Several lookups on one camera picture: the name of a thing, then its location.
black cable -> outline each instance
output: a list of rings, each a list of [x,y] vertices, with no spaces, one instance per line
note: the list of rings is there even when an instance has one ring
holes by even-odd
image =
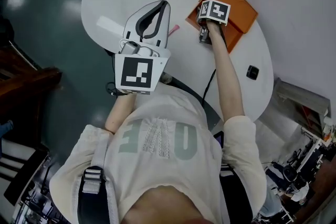
[[[219,27],[219,32],[220,32],[220,35],[222,36],[223,41],[224,41],[224,43],[225,43],[225,46],[226,46],[226,48],[227,48],[227,45],[226,45],[226,39],[225,39],[225,36],[224,36],[224,33],[223,33],[221,27]],[[206,93],[207,93],[208,90],[209,90],[210,83],[211,83],[212,79],[214,78],[215,73],[216,73],[216,69],[215,69],[214,72],[212,73],[211,78],[210,78],[210,80],[209,80],[209,82],[208,82],[208,85],[207,85],[206,88],[205,88],[205,91],[204,91],[204,94],[203,94],[203,98],[202,98],[202,103],[201,103],[201,104],[202,104],[202,107],[204,107],[205,96],[206,96]]]
[[[105,84],[105,90],[108,92],[108,94],[113,95],[116,98],[118,98],[118,96],[127,95],[128,93],[123,93],[123,92],[118,91],[117,88],[116,88],[116,85],[115,85],[115,75],[116,75],[116,71],[114,69],[114,56],[115,56],[115,54],[110,52],[110,51],[107,51],[107,50],[105,50],[105,51],[112,58],[112,68],[113,68],[113,81],[110,81],[110,82]]]
[[[117,89],[116,89],[116,85],[115,85],[115,75],[116,72],[114,70],[114,54],[110,55],[112,58],[112,68],[113,68],[113,81],[110,81],[108,83],[106,83],[105,85],[105,90],[110,94],[110,95],[114,95],[116,98],[118,98],[118,93],[117,93]]]
[[[205,88],[205,91],[204,91],[204,94],[203,94],[203,98],[202,98],[202,107],[204,107],[205,96],[206,96],[206,93],[207,93],[208,90],[209,90],[210,83],[211,83],[212,79],[214,78],[215,73],[216,73],[216,69],[215,69],[214,72],[212,73],[211,78],[210,78],[210,80],[209,80],[209,82],[208,82],[208,85],[207,85],[206,88]]]

white round table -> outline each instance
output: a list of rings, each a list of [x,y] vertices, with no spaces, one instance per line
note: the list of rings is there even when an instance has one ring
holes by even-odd
[[[144,5],[157,0],[82,0],[81,17],[89,36],[101,47],[119,51],[119,41],[127,19]],[[215,68],[211,46],[198,42],[198,30],[185,21],[199,0],[167,0],[171,6],[170,29],[180,29],[168,39],[172,53],[165,72],[180,80],[197,94],[204,90]],[[273,69],[267,43],[255,21],[230,54],[237,72],[245,114],[255,121],[265,110],[273,90]],[[257,80],[246,77],[249,65],[259,68]],[[206,96],[206,102],[222,116],[216,76]]]

dark tiled floor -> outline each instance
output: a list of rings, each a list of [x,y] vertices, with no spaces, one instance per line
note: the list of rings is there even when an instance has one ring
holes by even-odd
[[[104,87],[113,76],[111,60],[85,32],[80,5],[81,0],[8,0],[4,8],[19,47],[40,66],[63,72],[61,87],[47,98],[41,128],[60,163],[84,126],[102,127],[114,104]],[[206,112],[212,127],[218,116],[208,105]]]

orange tray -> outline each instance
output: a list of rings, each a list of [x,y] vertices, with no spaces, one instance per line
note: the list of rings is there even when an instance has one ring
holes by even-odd
[[[200,0],[198,5],[189,14],[186,21],[199,29],[196,22],[197,8],[201,6]],[[253,22],[258,16],[258,13],[246,0],[218,0],[231,5],[229,20],[227,26],[222,26],[223,33],[227,42],[227,50],[231,52],[235,45],[238,43],[243,34],[247,33],[252,26]]]

